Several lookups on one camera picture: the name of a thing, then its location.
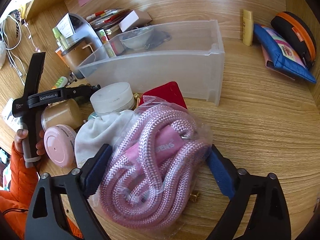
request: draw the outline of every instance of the pink braided rope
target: pink braided rope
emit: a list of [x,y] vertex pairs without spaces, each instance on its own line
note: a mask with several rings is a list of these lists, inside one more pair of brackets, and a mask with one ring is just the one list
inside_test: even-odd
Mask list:
[[[196,134],[196,123],[189,114],[156,105],[142,113],[110,160],[100,184],[100,202],[108,217],[122,226],[170,226],[187,204],[193,173],[209,145],[203,138],[190,139],[176,155],[158,166],[155,139],[167,125],[186,138]],[[140,170],[125,153],[138,140]]]

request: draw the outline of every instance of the small cardboard box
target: small cardboard box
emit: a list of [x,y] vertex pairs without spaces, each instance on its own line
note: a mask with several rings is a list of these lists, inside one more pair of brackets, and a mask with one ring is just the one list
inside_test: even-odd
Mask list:
[[119,23],[119,27],[122,32],[125,32],[130,31],[133,27],[142,27],[151,21],[152,19],[147,12],[133,10]]

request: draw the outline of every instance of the silver bolt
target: silver bolt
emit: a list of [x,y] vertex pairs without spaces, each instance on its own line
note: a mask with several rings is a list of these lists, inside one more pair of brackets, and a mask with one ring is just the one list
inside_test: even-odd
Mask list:
[[42,174],[40,176],[41,179],[46,179],[47,177],[49,177],[49,173],[45,172],[44,174]]
[[238,173],[239,173],[240,175],[246,175],[246,174],[247,174],[247,171],[246,171],[245,169],[243,169],[243,168],[240,168],[240,169],[238,169]]
[[71,174],[72,174],[72,175],[77,175],[77,174],[79,174],[80,171],[81,171],[81,170],[80,170],[79,168],[75,168],[75,169],[73,169],[73,170],[71,171]]
[[269,173],[269,177],[270,177],[271,179],[276,179],[276,178],[277,178],[277,175],[274,174],[274,173]]

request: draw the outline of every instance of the black and orange case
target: black and orange case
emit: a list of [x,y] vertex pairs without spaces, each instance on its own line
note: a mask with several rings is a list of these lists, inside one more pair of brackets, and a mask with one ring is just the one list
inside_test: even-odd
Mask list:
[[309,27],[291,12],[279,12],[271,26],[297,52],[302,62],[310,69],[316,60],[316,41]]

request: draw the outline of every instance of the orange jacket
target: orange jacket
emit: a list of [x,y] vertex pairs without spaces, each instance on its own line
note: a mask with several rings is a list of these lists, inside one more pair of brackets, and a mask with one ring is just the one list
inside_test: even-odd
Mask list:
[[[12,171],[10,191],[0,190],[1,212],[10,208],[28,209],[38,183],[36,168],[26,168],[23,156],[17,152],[14,143],[12,143],[10,167]],[[20,239],[24,239],[27,214],[28,212],[8,212],[4,215],[4,218]],[[80,230],[70,220],[68,222],[72,233],[83,238]]]

